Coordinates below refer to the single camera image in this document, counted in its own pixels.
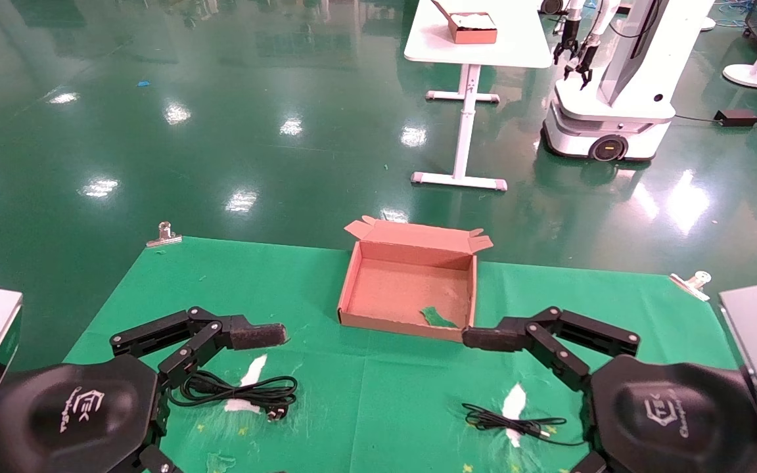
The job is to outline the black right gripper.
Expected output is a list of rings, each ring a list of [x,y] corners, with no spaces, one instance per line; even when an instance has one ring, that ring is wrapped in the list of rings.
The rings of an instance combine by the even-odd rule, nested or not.
[[[614,359],[591,375],[563,340]],[[468,348],[528,351],[574,392],[589,387],[593,450],[571,473],[739,471],[757,442],[757,411],[744,377],[698,363],[640,362],[630,357],[640,341],[559,307],[462,331]]]

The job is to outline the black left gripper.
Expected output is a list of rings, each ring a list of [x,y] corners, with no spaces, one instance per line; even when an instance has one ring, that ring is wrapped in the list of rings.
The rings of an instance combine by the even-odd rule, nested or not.
[[[0,471],[180,472],[159,447],[168,415],[163,386],[178,389],[225,348],[286,340],[280,323],[192,307],[111,336],[121,357],[13,375],[0,389]],[[136,359],[175,344],[158,374]]]

